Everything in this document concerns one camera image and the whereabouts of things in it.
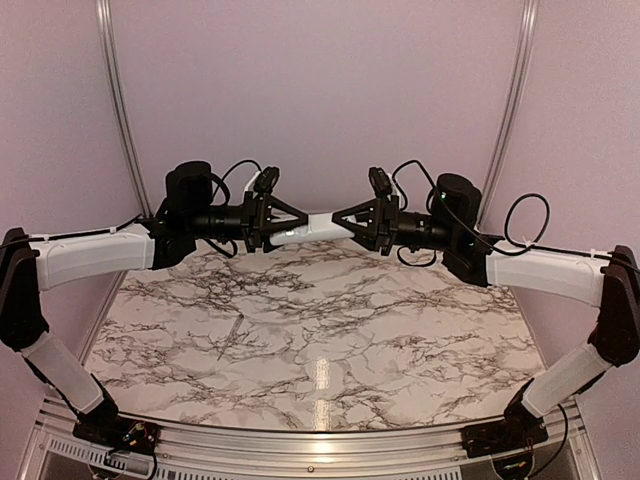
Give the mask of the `white remote control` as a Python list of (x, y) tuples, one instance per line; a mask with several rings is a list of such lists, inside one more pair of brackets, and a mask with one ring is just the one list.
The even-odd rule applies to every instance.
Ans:
[(275, 233), (269, 237), (273, 246), (351, 239), (350, 230), (333, 221), (333, 213), (311, 214), (308, 223), (290, 230)]

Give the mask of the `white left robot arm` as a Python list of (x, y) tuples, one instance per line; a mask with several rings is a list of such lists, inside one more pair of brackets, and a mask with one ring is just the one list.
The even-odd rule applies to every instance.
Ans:
[(76, 417), (106, 445), (125, 438), (126, 423), (106, 389), (51, 332), (40, 295), (76, 280), (178, 265), (203, 239), (241, 241), (249, 252), (273, 250), (271, 236), (303, 226), (306, 213), (273, 194), (276, 167), (258, 172), (240, 204), (217, 204), (229, 191), (206, 161), (183, 163), (165, 178), (166, 196), (152, 217), (120, 227), (32, 237), (7, 232), (1, 246), (1, 342), (53, 387)]

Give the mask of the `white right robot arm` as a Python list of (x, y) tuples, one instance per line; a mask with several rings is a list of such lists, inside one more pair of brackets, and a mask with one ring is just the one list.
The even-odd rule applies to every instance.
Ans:
[(598, 308), (596, 326), (588, 338), (509, 402), (505, 419), (495, 428), (502, 446), (519, 446), (557, 404), (638, 355), (639, 274), (629, 249), (570, 253), (532, 244), (516, 250), (500, 236), (476, 231), (481, 193), (462, 176), (438, 177), (427, 214), (401, 210), (382, 169), (371, 168), (369, 180), (374, 199), (332, 216), (333, 223), (349, 230), (365, 249), (383, 255), (394, 246), (440, 251), (443, 265), (465, 283), (539, 291)]

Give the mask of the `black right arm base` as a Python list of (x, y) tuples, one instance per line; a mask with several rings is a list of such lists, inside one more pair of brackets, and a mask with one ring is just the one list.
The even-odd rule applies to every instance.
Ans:
[(514, 397), (501, 420), (466, 426), (461, 430), (462, 446), (469, 458), (533, 447), (549, 439), (543, 419), (530, 413), (521, 397)]

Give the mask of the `clear handled screwdriver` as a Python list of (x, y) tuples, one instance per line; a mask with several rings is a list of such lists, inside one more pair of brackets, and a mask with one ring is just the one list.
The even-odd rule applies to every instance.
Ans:
[(231, 329), (229, 330), (224, 343), (219, 351), (219, 355), (217, 357), (217, 360), (220, 361), (224, 355), (224, 353), (226, 352), (226, 350), (228, 349), (229, 345), (235, 340), (237, 333), (240, 329), (240, 327), (242, 326), (242, 323), (245, 319), (245, 316), (243, 313), (239, 313), (236, 320), (234, 321)]

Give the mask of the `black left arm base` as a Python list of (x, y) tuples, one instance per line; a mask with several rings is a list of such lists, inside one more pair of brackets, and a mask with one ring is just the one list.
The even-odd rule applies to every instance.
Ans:
[(159, 425), (123, 417), (113, 400), (104, 399), (89, 413), (79, 413), (73, 436), (87, 442), (143, 455), (155, 452)]

